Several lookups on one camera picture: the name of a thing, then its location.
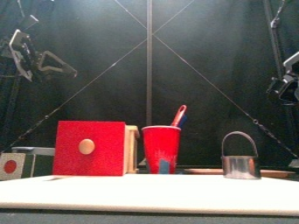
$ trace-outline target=black curtain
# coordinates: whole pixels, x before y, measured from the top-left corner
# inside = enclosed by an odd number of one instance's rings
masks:
[[[40,19],[28,31],[32,42],[39,51],[50,50],[63,58],[79,75],[44,83],[22,80],[7,142],[62,104],[16,146],[55,147],[60,120],[125,121],[142,131],[147,1],[50,2],[23,3],[24,13],[35,13]],[[285,59],[298,50],[294,15],[299,5],[290,2],[278,31]],[[277,13],[281,1],[270,3]],[[3,37],[15,32],[22,15],[16,1],[2,2],[0,6]],[[187,105],[179,165],[221,165],[221,142],[234,130],[247,132],[257,141],[262,165],[289,165],[291,154],[254,123],[265,125],[286,146],[297,149],[297,112],[293,109],[290,113],[267,99],[271,77],[278,72],[265,2],[154,0],[153,6],[153,125],[170,125],[178,108]],[[143,138],[138,148],[142,161]]]

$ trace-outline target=red plastic cup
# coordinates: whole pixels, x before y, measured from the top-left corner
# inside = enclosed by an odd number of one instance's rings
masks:
[[[174,126],[147,126],[145,134],[145,157],[150,173],[162,172],[162,165],[170,165],[166,169],[175,173],[182,129]]]

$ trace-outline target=table surface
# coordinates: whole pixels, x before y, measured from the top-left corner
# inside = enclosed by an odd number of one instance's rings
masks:
[[[222,175],[44,176],[0,182],[0,207],[299,217],[299,182]]]

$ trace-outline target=metal basket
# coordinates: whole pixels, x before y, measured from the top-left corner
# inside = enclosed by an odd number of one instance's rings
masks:
[[[255,156],[226,156],[225,142],[231,135],[242,135],[253,145]],[[222,141],[222,167],[223,176],[229,179],[261,179],[261,169],[258,162],[258,147],[249,134],[241,131],[230,132]]]

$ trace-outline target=beige circle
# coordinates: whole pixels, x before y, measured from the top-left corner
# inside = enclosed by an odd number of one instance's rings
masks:
[[[95,150],[95,143],[90,139],[83,139],[79,143],[79,152],[89,155]]]

